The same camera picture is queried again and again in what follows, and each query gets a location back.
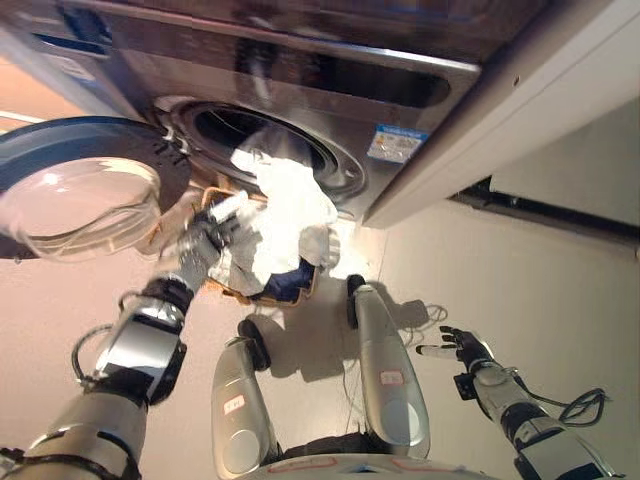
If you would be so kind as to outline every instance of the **washing machine door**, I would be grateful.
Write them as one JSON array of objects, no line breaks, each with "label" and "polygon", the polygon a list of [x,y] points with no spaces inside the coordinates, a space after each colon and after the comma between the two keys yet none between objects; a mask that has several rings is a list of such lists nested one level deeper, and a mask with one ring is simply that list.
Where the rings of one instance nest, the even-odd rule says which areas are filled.
[{"label": "washing machine door", "polygon": [[179,148],[124,118],[42,122],[0,137],[0,257],[77,261],[126,248],[188,186]]}]

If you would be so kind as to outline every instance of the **sticker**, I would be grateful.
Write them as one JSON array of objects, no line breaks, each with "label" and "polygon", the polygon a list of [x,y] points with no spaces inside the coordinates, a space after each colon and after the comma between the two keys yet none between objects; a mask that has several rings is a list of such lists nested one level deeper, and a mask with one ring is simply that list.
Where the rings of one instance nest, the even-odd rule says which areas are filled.
[{"label": "sticker", "polygon": [[385,370],[380,372],[380,383],[382,385],[404,385],[404,377],[400,370]]},{"label": "sticker", "polygon": [[463,472],[466,469],[464,467],[456,467],[454,469],[447,468],[447,466],[442,465],[440,463],[434,463],[430,460],[419,460],[413,458],[392,458],[391,463],[393,463],[396,467],[400,467],[403,470],[408,470],[410,472],[442,472],[442,473],[451,473],[451,472]]},{"label": "sticker", "polygon": [[244,407],[244,395],[238,395],[224,404],[224,414],[229,415],[242,407]]},{"label": "sticker", "polygon": [[309,470],[311,468],[328,468],[338,464],[338,461],[333,457],[311,457],[304,460],[293,460],[287,463],[280,462],[270,467],[269,473],[286,473],[294,472],[297,470]]},{"label": "sticker", "polygon": [[50,53],[45,53],[44,55],[67,75],[79,78],[80,80],[93,81],[96,79],[86,68],[71,58],[52,55]]},{"label": "sticker", "polygon": [[378,160],[404,163],[429,137],[429,134],[410,128],[378,125],[367,155]]}]

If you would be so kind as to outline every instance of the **black cable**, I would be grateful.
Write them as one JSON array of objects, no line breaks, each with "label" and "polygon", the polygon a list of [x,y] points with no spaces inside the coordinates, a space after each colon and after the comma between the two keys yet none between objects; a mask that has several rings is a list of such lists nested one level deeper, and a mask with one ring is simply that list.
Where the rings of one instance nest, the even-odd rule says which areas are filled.
[{"label": "black cable", "polygon": [[[607,397],[607,394],[602,388],[594,388],[592,390],[589,390],[570,403],[559,402],[557,400],[552,400],[550,398],[537,395],[531,392],[526,386],[523,386],[523,388],[536,400],[562,408],[563,410],[558,417],[558,420],[568,427],[591,427],[595,425],[602,418],[602,414],[604,412],[604,403],[609,400],[609,397]],[[589,420],[587,422],[571,421],[580,418],[594,406],[597,407],[597,410],[596,415],[592,420]]]},{"label": "black cable", "polygon": [[71,367],[73,368],[73,373],[76,376],[76,381],[83,387],[93,382],[93,377],[91,377],[90,375],[85,375],[84,372],[82,371],[82,367],[80,366],[80,360],[78,359],[80,349],[85,343],[87,343],[87,341],[89,341],[99,333],[103,333],[111,330],[112,327],[113,325],[109,323],[106,325],[100,325],[98,327],[92,328],[87,333],[85,333],[82,337],[80,337],[78,341],[75,343],[75,345],[73,346],[73,350],[71,351]]}]

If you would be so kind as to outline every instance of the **black wheel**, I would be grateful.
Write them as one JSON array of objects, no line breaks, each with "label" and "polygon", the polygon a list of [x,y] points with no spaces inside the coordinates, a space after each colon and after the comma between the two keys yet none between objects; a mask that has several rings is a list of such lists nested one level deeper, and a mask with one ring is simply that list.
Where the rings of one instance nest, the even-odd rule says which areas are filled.
[{"label": "black wheel", "polygon": [[256,372],[263,372],[271,366],[271,357],[264,344],[262,334],[255,323],[245,318],[238,324],[238,335],[253,340],[251,342],[250,353],[253,361],[253,368]]},{"label": "black wheel", "polygon": [[358,287],[365,285],[362,275],[349,275],[347,277],[347,323],[352,330],[358,329],[358,316],[356,315],[356,297],[353,295]]},{"label": "black wheel", "polygon": [[367,282],[364,281],[364,278],[362,277],[362,275],[349,275],[347,277],[347,295],[349,295],[349,297],[352,297],[354,292],[358,289],[358,287],[361,287],[362,285],[365,285]]}]

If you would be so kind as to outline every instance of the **robot leg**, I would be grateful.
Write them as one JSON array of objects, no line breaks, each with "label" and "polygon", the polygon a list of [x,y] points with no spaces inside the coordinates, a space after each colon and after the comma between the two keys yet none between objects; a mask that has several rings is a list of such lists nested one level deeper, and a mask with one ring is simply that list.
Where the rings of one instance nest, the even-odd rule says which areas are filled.
[{"label": "robot leg", "polygon": [[266,351],[263,345],[258,347],[254,337],[255,325],[248,320],[242,322],[238,328],[241,335],[245,333],[242,326],[245,331],[247,326],[253,327],[249,328],[251,337],[236,337],[227,343],[213,378],[213,458],[218,476],[224,480],[251,472],[278,455],[269,412],[255,376],[256,370],[269,366],[268,357],[265,362]]},{"label": "robot leg", "polygon": [[429,416],[411,360],[378,292],[359,275],[348,280],[348,317],[359,330],[368,433],[394,455],[427,456]]}]

